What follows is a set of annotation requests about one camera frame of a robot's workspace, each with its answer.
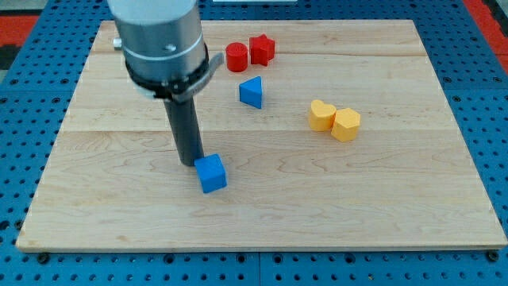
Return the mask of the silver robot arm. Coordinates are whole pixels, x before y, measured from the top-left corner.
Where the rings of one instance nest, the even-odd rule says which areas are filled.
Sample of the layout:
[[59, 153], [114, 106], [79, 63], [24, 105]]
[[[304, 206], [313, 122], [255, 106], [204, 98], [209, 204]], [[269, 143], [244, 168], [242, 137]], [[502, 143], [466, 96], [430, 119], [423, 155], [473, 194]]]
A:
[[194, 97], [224, 63], [210, 56], [198, 4], [182, 0], [108, 0], [126, 70], [135, 86], [164, 103], [186, 166], [204, 156]]

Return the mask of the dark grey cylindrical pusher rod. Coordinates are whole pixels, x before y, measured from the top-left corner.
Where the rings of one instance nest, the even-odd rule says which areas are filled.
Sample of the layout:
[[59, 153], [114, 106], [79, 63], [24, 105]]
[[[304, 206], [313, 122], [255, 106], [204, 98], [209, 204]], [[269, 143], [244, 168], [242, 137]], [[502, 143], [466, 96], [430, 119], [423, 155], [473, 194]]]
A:
[[204, 157], [194, 100], [165, 101], [164, 107], [181, 163], [194, 166], [197, 159]]

